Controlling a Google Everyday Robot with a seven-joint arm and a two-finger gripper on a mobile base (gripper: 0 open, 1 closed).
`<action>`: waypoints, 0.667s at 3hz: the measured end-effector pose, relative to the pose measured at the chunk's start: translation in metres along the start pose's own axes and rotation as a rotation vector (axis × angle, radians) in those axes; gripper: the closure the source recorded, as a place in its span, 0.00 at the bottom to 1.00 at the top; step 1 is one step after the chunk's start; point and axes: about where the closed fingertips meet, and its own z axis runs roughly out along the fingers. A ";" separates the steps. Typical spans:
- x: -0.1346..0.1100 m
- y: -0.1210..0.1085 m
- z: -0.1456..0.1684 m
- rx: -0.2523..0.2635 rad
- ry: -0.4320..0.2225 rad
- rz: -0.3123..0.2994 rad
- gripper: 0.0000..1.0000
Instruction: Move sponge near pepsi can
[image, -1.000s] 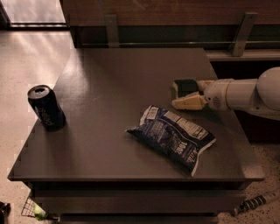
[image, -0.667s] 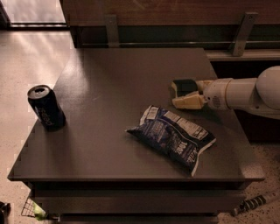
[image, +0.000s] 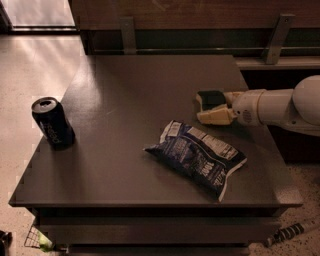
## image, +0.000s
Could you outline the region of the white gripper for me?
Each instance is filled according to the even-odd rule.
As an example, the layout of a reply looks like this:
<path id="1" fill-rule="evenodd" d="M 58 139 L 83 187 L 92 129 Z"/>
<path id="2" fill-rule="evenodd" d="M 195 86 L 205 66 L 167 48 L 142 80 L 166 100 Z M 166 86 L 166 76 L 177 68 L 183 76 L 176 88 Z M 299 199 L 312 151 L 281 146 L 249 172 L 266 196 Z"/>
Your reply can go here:
<path id="1" fill-rule="evenodd" d="M 197 93 L 196 100 L 202 109 L 201 92 L 203 91 Z M 242 94 L 241 92 L 222 92 L 225 96 L 226 103 L 210 110 L 200 111 L 197 114 L 197 118 L 202 124 L 230 125 L 237 116 L 237 121 L 242 125 L 260 126 L 261 121 L 259 120 L 258 105 L 264 92 L 265 89 L 248 90 Z"/>

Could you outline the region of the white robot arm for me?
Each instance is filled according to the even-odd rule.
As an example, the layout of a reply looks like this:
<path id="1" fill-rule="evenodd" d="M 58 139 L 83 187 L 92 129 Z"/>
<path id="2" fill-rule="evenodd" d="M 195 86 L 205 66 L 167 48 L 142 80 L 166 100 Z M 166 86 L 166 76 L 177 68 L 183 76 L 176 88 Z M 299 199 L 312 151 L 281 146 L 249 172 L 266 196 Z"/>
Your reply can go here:
<path id="1" fill-rule="evenodd" d="M 221 92 L 199 91 L 197 118 L 202 124 L 244 126 L 273 125 L 320 136 L 320 76 L 300 81 L 294 89 Z"/>

